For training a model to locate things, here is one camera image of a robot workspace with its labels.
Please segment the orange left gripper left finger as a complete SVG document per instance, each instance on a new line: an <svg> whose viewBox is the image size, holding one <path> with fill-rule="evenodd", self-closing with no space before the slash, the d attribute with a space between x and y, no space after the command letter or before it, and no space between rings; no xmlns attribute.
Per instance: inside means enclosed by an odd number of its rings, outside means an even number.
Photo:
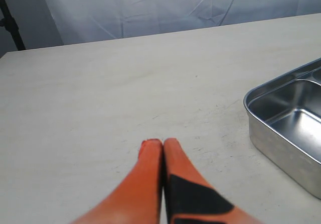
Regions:
<svg viewBox="0 0 321 224"><path fill-rule="evenodd" d="M105 199L73 223L159 223L161 178L162 142L144 140L128 175Z"/></svg>

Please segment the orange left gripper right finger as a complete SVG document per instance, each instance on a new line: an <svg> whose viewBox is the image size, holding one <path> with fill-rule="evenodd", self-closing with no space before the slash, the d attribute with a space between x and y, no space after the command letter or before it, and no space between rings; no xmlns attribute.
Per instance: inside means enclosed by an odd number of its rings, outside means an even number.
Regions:
<svg viewBox="0 0 321 224"><path fill-rule="evenodd" d="M177 139L165 140L164 155L168 223L258 223L206 181Z"/></svg>

